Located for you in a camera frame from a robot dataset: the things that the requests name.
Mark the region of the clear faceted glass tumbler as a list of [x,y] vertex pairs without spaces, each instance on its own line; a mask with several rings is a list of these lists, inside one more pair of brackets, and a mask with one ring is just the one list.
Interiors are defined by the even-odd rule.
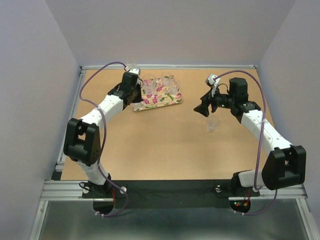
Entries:
[[170,87],[175,82],[175,76],[170,72],[163,72],[160,76],[161,82],[165,87]]

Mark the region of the tall clear glass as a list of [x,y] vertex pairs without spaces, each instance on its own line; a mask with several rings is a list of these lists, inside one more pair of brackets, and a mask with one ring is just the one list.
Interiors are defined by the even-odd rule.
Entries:
[[135,69],[138,67],[136,58],[133,54],[128,54],[126,56],[126,65],[130,69]]

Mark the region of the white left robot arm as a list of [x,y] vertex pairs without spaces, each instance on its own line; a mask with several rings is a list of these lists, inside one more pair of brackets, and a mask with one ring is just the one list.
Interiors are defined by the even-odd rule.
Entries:
[[100,158],[106,142],[106,123],[132,103],[142,101],[139,68],[122,75],[122,80],[112,88],[100,104],[85,116],[71,118],[66,127],[64,155],[76,162],[88,177],[82,189],[100,197],[111,193],[111,176],[101,166]]

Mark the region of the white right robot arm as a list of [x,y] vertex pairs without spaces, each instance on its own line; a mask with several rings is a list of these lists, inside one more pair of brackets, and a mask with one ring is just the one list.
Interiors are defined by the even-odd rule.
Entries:
[[234,173],[230,182],[231,192],[242,195],[248,188],[278,190],[303,184],[306,150],[283,138],[266,119],[259,105],[249,100],[248,84],[244,78],[231,78],[226,93],[219,90],[220,80],[214,74],[209,75],[205,83],[210,90],[201,97],[201,103],[194,111],[208,117],[218,108],[229,109],[258,140],[258,151],[265,151],[268,155],[262,169]]

